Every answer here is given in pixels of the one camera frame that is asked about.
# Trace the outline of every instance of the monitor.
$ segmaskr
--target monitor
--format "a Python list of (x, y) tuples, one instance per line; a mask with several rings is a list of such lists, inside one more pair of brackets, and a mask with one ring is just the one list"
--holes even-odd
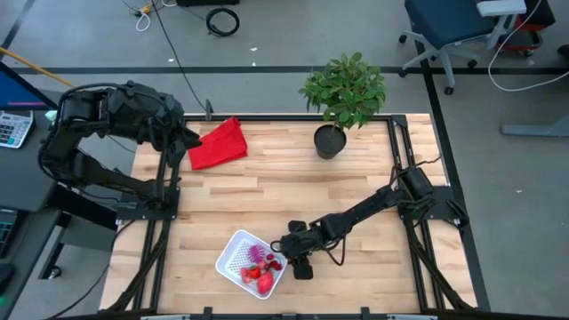
[(55, 102), (0, 62), (0, 110), (54, 110)]

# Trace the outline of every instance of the calculator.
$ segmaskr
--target calculator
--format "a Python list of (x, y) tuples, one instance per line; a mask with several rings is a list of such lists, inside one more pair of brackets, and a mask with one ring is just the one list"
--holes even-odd
[(0, 113), (0, 147), (19, 148), (34, 125), (34, 112), (29, 116)]

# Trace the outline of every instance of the butcher block table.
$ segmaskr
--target butcher block table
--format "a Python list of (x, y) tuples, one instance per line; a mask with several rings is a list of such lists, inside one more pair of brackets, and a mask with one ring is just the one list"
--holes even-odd
[[(429, 115), (406, 118), (416, 161), (436, 159), (440, 151)], [(204, 135), (219, 124), (189, 122), (188, 127)], [(394, 163), (386, 122), (348, 131), (346, 147), (332, 160), (320, 159), (315, 151), (313, 135), (323, 124), (242, 121), (247, 157), (202, 171), (192, 171), (187, 156), (182, 160), (179, 215), (170, 229), (158, 313), (201, 314), (204, 307), (213, 307), (215, 314), (356, 314), (361, 307), (372, 313), (419, 311), (409, 245), (396, 209), (354, 227), (347, 237), (344, 266), (316, 252), (309, 257), (314, 279), (295, 280), (288, 266), (267, 300), (255, 298), (216, 271), (216, 260), (239, 229), (270, 243), (288, 233), (288, 221), (311, 222), (344, 212), (389, 182)], [(139, 146), (132, 176), (153, 179), (158, 159), (149, 144)], [(422, 168), (433, 185), (447, 183), (440, 161)], [(101, 308), (115, 302), (137, 272), (147, 224), (136, 221), (116, 240)], [(459, 231), (441, 220), (429, 226), (438, 267), (454, 290), (476, 306)], [(340, 248), (333, 251), (338, 258)], [(143, 307), (153, 277), (151, 271)], [(423, 278), (434, 308), (424, 267)]]

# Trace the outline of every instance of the black plant pot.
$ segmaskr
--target black plant pot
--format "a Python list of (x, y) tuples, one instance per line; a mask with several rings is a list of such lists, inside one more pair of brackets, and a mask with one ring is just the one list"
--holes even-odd
[(314, 132), (314, 144), (318, 155), (326, 160), (332, 159), (346, 146), (346, 133), (332, 124), (325, 124)]

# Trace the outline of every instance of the red cloth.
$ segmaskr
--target red cloth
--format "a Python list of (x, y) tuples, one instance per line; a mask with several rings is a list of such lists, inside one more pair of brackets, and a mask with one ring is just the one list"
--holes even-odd
[(188, 150), (192, 170), (213, 167), (247, 156), (247, 143), (239, 120), (232, 116), (200, 139), (202, 145)]

